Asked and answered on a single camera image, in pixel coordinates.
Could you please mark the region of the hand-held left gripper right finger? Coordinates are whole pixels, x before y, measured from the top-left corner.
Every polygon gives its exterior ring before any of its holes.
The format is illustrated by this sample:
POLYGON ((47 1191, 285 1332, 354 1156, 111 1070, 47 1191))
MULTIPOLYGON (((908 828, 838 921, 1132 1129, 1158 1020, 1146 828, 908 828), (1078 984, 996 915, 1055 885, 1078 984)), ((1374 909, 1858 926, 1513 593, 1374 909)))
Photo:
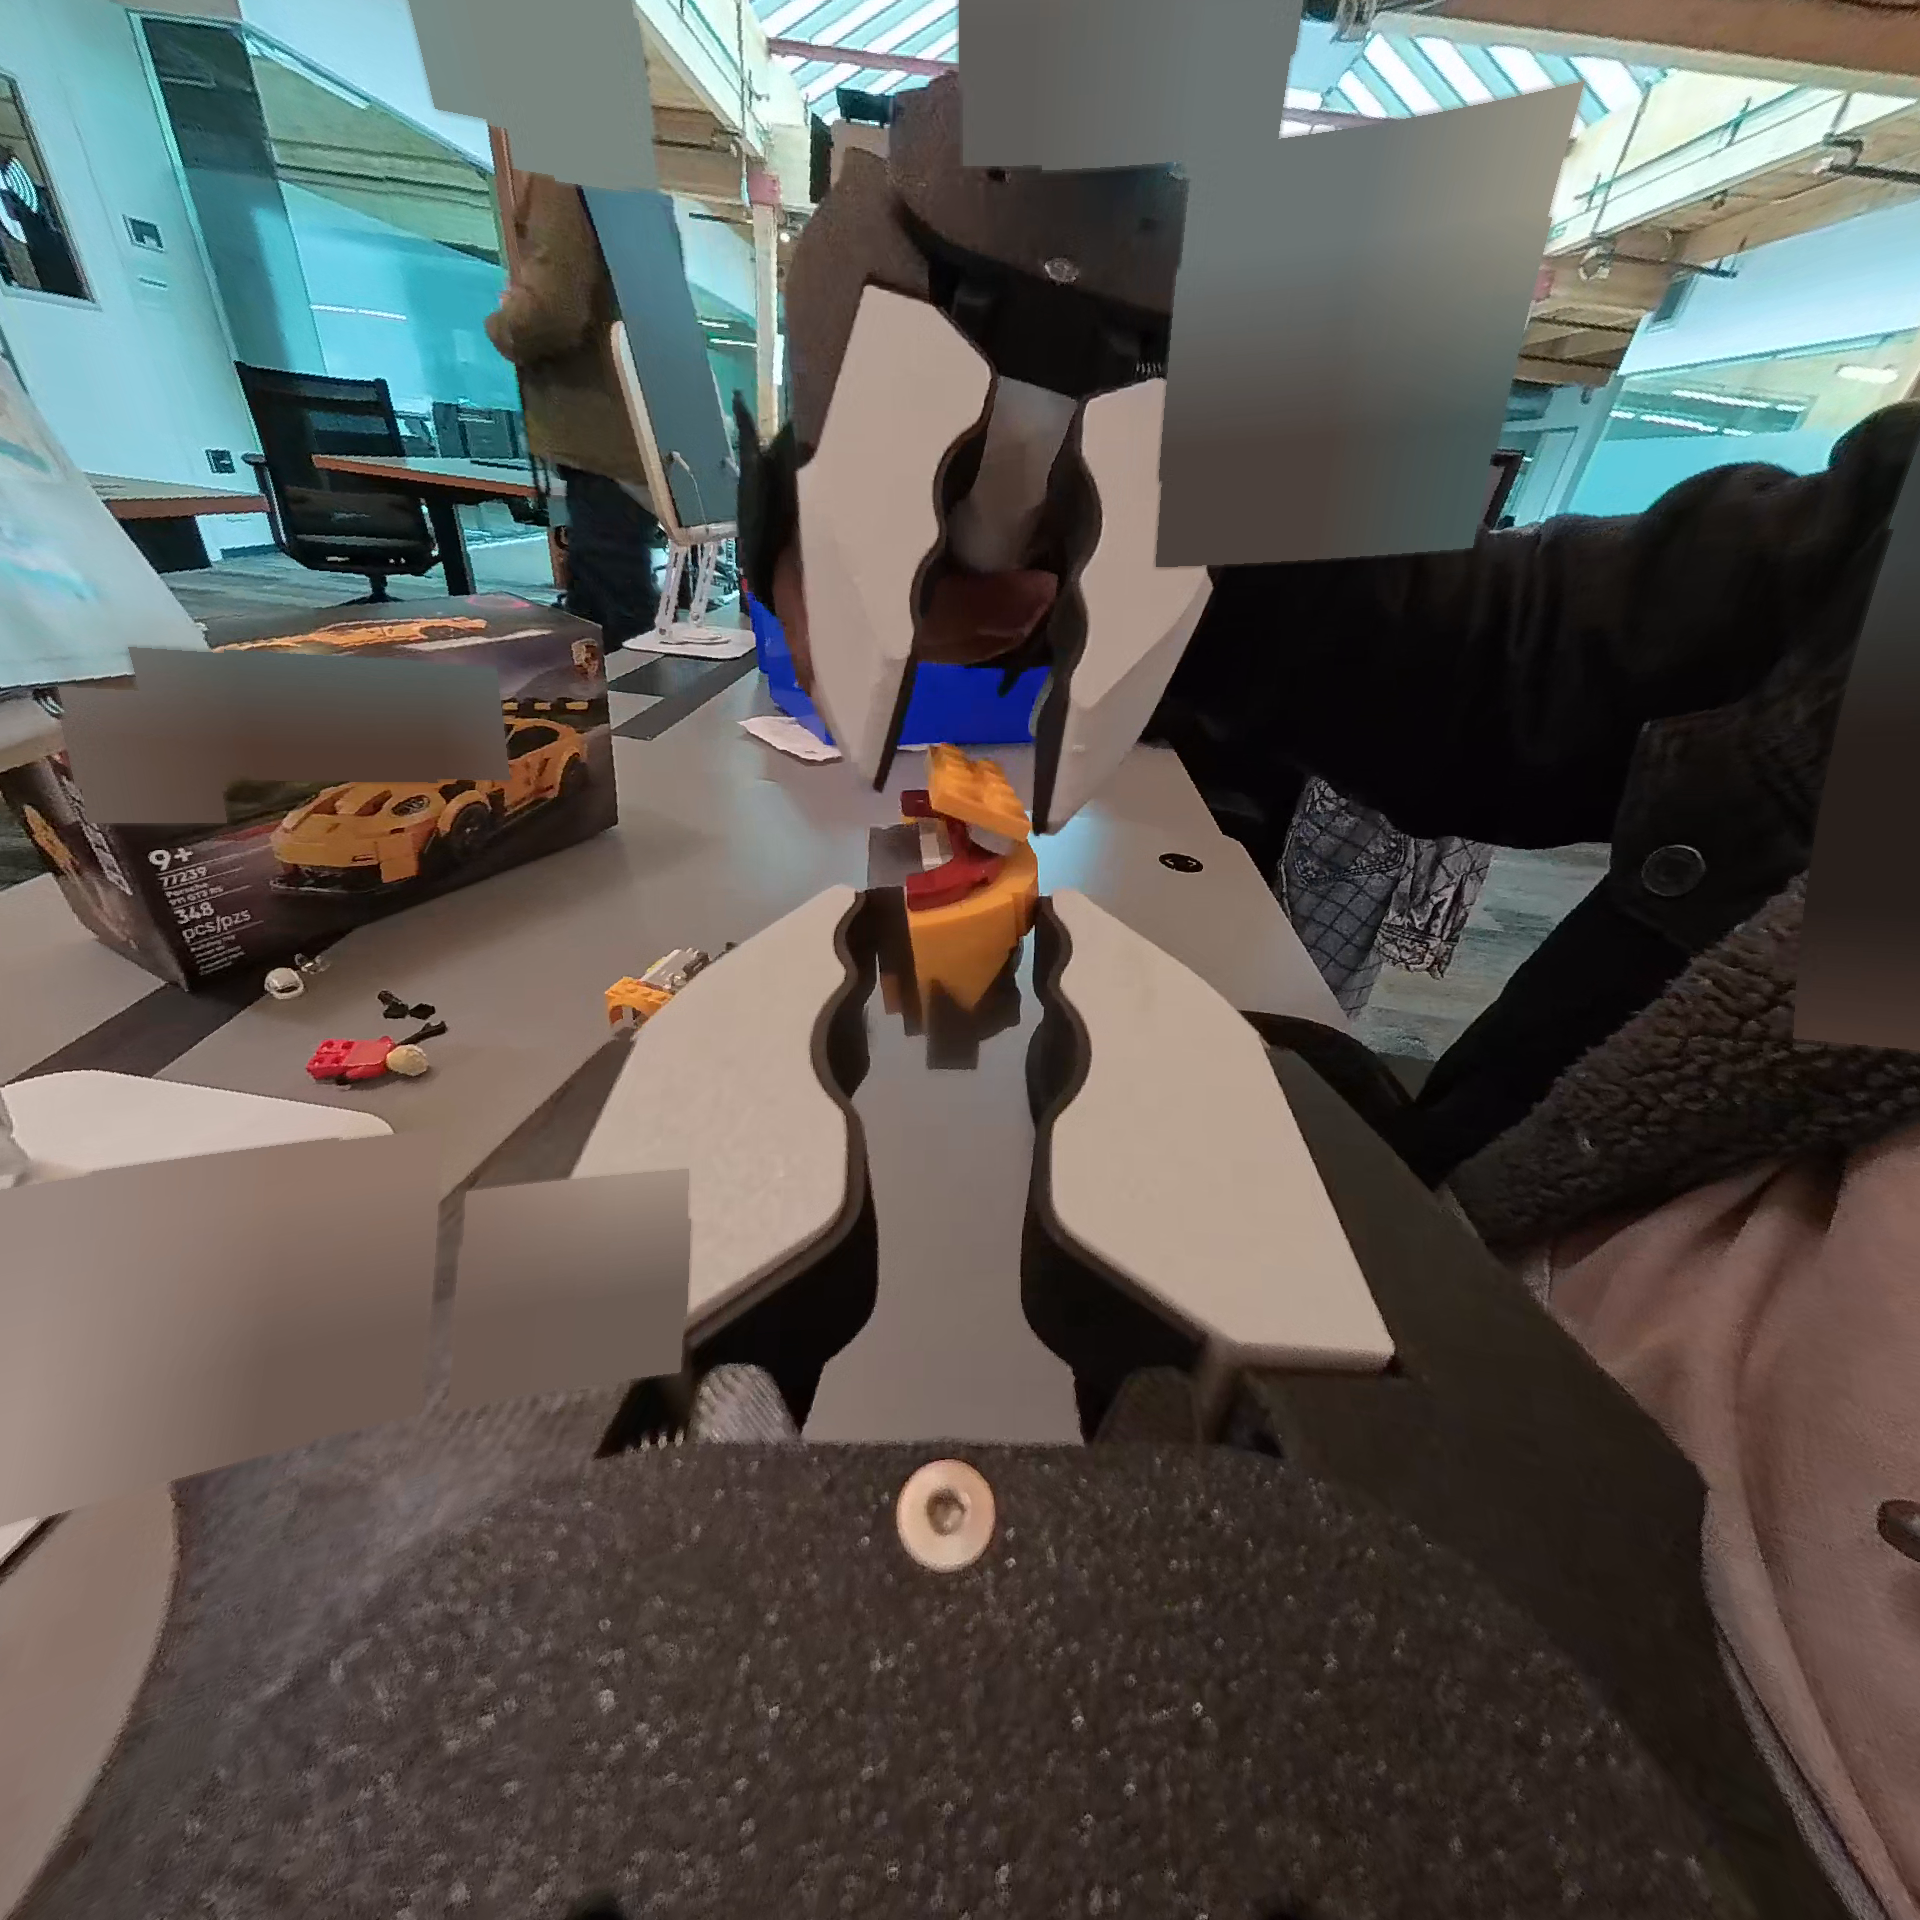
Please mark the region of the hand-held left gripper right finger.
POLYGON ((1208 1363, 1379 1377, 1395 1340, 1256 1029, 1085 892, 1034 931, 1066 1087, 1043 1226, 1208 1363))

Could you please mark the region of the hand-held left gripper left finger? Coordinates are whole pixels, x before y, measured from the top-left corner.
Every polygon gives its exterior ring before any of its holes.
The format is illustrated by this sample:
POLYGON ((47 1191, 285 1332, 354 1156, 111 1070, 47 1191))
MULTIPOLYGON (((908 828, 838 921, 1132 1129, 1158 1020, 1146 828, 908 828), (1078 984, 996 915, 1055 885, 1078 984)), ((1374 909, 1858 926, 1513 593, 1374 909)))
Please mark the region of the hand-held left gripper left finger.
POLYGON ((689 1360, 834 1360, 873 1318, 868 921, 831 885, 697 973, 636 1029, 574 1161, 686 1171, 689 1360))

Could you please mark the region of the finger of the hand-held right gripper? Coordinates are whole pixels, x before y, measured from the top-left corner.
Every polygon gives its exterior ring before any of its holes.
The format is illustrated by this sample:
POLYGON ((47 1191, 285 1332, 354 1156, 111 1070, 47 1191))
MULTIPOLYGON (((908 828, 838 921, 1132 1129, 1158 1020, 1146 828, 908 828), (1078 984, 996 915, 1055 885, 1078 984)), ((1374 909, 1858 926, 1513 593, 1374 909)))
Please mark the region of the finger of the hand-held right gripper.
POLYGON ((930 572, 992 397, 991 360, 947 312, 862 291, 797 499, 812 704, 873 787, 891 775, 930 572))
POLYGON ((1158 565, 1165 383, 1090 394, 1055 463, 1066 580, 1034 712, 1031 818, 1057 833, 1146 732, 1213 599, 1202 565, 1158 565))

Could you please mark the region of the orange studded lego plate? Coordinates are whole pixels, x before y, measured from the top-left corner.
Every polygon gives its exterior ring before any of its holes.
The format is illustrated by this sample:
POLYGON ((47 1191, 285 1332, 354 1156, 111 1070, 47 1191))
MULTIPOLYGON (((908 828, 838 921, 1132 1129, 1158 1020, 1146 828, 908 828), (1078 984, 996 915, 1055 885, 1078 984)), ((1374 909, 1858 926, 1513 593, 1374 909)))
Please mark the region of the orange studded lego plate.
POLYGON ((936 818, 996 841, 1027 841, 1031 820, 1019 790, 992 757, 972 757, 955 744, 929 744, 924 792, 936 818))

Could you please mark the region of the orange curved lego assembly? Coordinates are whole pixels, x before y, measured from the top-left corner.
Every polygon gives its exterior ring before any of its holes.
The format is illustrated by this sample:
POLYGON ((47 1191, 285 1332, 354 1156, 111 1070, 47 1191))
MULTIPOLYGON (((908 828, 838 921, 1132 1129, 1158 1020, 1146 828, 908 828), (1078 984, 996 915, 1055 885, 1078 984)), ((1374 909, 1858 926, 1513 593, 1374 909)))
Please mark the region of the orange curved lego assembly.
POLYGON ((935 1070, 978 1067, 1019 1025, 1019 952, 1038 912, 1031 828, 978 822, 908 787, 868 833, 868 931, 885 1011, 935 1070))

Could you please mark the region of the person's right forearm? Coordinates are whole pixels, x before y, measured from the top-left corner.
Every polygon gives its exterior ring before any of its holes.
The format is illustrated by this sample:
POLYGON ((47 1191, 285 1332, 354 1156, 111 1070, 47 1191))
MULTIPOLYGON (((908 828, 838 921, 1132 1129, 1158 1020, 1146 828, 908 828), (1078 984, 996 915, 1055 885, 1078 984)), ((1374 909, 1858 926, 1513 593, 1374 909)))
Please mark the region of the person's right forearm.
POLYGON ((1146 742, 1261 822, 1320 776, 1411 835, 1597 841, 1648 726, 1858 628, 1913 446, 1898 402, 1815 475, 1710 467, 1636 515, 1220 567, 1146 742))

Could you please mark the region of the black orange lego car chassis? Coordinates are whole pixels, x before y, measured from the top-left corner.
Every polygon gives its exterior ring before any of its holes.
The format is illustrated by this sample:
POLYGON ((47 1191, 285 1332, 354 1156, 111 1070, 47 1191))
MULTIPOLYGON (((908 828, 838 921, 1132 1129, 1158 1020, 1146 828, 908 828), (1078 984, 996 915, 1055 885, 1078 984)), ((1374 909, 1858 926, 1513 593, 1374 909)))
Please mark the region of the black orange lego car chassis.
POLYGON ((654 961, 636 976, 622 976, 605 991, 605 1011, 614 1033, 640 1029, 659 1015, 664 1007, 672 1004, 698 973, 715 966, 719 956, 731 952, 737 944, 724 941, 715 950, 707 947, 677 947, 654 961))

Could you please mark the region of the lego set cardboard box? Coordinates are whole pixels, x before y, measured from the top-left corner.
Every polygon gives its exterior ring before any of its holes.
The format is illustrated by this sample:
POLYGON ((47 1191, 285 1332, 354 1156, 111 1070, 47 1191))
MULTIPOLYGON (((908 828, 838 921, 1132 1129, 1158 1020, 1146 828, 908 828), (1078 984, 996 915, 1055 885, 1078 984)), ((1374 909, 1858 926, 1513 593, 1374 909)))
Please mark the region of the lego set cardboard box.
POLYGON ((249 629, 229 652, 428 659, 501 693, 502 776, 238 781, 216 822, 104 822, 70 754, 3 775, 3 808, 109 950, 183 991, 301 966, 345 931, 577 845, 618 820, 600 634, 516 593, 249 629))

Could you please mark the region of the person's right hand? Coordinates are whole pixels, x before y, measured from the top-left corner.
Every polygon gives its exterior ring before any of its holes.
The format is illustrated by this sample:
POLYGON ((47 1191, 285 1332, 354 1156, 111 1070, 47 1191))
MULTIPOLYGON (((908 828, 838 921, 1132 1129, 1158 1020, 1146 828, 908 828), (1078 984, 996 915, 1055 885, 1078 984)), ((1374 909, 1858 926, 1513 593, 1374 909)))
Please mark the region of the person's right hand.
POLYGON ((936 565, 913 634, 917 663, 1017 671, 1043 641, 1060 578, 1043 567, 936 565))

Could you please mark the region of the blue storage bin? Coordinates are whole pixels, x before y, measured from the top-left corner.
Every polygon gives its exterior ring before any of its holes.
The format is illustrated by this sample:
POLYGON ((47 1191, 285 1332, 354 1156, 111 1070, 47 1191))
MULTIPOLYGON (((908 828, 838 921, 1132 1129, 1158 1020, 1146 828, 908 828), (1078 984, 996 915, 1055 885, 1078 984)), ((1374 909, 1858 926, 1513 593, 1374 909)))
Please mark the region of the blue storage bin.
MULTIPOLYGON (((780 619, 752 593, 743 609, 756 629, 758 671, 778 712, 794 720, 815 742, 834 748, 831 727, 805 693, 780 619)), ((1044 667, 1006 679, 1002 671, 968 671, 950 663, 929 663, 917 671, 900 748, 956 744, 956 748, 1006 748, 1031 742, 1031 712, 1044 689, 1044 667)))

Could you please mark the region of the white tablet stand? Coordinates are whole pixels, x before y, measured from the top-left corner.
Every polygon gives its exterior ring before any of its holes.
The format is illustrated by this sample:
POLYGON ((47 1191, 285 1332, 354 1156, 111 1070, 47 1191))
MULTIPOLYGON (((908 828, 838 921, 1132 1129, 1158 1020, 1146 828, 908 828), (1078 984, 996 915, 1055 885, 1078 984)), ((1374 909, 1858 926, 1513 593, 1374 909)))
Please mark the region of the white tablet stand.
POLYGON ((667 535, 658 554, 658 619, 628 650, 683 659, 737 659, 756 650, 731 520, 667 535))

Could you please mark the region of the white edged tablet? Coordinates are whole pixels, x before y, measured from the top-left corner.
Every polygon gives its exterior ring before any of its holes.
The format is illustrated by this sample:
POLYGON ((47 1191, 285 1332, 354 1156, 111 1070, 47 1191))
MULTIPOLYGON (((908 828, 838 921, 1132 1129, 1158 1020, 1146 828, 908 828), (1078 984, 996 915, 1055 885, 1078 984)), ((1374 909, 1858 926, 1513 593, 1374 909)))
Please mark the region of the white edged tablet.
POLYGON ((658 512, 669 544, 698 548, 698 544, 715 544, 715 542, 734 538, 737 535, 734 520, 708 515, 707 494, 698 487, 698 475, 697 475, 692 461, 686 461, 679 452, 672 452, 672 455, 659 452, 658 428, 654 428, 648 394, 640 384, 635 345, 632 345, 628 327, 622 321, 610 324, 610 363, 614 363, 614 377, 618 377, 622 404, 624 404, 628 420, 636 437, 640 463, 648 467, 650 508, 658 512), (679 496, 672 494, 677 475, 683 479, 689 479, 692 507, 697 507, 698 520, 686 520, 679 512, 679 496))

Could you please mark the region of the patterned grey cloth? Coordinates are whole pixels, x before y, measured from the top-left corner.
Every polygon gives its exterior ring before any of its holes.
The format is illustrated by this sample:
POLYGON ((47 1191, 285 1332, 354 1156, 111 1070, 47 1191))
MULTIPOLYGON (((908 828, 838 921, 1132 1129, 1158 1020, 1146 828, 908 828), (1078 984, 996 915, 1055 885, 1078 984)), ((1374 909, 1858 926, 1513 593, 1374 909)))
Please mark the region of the patterned grey cloth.
POLYGON ((1274 872, 1276 899, 1346 1015, 1362 1015, 1385 966, 1445 976, 1496 850, 1421 839, 1309 776, 1274 872))

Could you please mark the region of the brown office desk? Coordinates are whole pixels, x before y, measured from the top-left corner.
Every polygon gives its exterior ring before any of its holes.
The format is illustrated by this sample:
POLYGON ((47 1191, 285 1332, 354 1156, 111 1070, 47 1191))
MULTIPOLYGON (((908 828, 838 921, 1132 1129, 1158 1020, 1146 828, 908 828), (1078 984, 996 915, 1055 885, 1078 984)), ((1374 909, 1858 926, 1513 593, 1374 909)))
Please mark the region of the brown office desk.
MULTIPOLYGON (((104 499, 109 512, 124 527, 137 551, 159 576, 203 572, 210 567, 210 558, 198 535, 198 520, 265 515, 276 532, 280 530, 267 461, 260 455, 249 455, 246 463, 254 475, 251 494, 111 475, 88 475, 88 482, 104 499)), ((502 463, 428 461, 404 455, 317 455, 314 467, 319 475, 350 479, 350 490, 355 494, 411 499, 433 532, 439 565, 445 572, 449 593, 455 599, 470 599, 477 590, 461 507, 479 507, 488 499, 519 507, 542 496, 536 467, 511 470, 502 463)))

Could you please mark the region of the person's dark fleece jacket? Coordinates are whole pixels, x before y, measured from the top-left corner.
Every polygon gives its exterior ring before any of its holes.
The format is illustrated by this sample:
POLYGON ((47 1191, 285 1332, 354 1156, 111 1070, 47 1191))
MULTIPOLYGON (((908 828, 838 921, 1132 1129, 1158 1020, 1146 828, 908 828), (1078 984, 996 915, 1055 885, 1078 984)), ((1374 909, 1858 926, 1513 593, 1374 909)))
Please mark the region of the person's dark fleece jacket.
POLYGON ((1916 1055, 1797 1042, 1805 868, 1851 641, 1648 721, 1605 885, 1513 976, 1395 1147, 1487 1245, 1916 1123, 1916 1055))

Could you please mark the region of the black office chair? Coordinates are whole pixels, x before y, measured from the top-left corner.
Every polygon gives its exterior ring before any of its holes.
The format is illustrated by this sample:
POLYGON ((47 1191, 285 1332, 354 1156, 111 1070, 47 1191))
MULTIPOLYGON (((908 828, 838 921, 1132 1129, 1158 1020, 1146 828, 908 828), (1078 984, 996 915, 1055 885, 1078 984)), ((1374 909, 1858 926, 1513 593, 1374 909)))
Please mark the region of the black office chair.
POLYGON ((402 457, 387 380, 341 380, 234 363, 258 431, 249 467, 267 499, 276 544, 326 576, 362 576, 362 604, 390 600, 390 578, 423 578, 440 563, 425 507, 362 475, 317 457, 402 457))

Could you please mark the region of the white rounded board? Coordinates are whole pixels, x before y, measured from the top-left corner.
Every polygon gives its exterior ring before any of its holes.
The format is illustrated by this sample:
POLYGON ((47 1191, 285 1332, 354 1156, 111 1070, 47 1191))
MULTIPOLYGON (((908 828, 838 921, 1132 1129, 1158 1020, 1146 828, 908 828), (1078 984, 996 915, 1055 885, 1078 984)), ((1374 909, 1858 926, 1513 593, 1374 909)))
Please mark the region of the white rounded board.
POLYGON ((309 1101, 210 1091, 98 1067, 3 1087, 3 1188, 121 1167, 205 1159, 323 1141, 387 1141, 380 1118, 309 1101))

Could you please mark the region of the person's beige shirt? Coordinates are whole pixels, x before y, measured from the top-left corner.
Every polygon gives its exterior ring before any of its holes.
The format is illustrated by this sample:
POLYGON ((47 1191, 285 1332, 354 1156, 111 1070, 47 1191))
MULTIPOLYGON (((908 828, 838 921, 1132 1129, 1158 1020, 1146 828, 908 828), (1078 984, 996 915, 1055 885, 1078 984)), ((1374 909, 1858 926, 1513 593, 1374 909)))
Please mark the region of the person's beige shirt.
POLYGON ((1532 1252, 1532 1293, 1708 1489, 1738 1698, 1858 1917, 1916 1917, 1916 1129, 1532 1252))

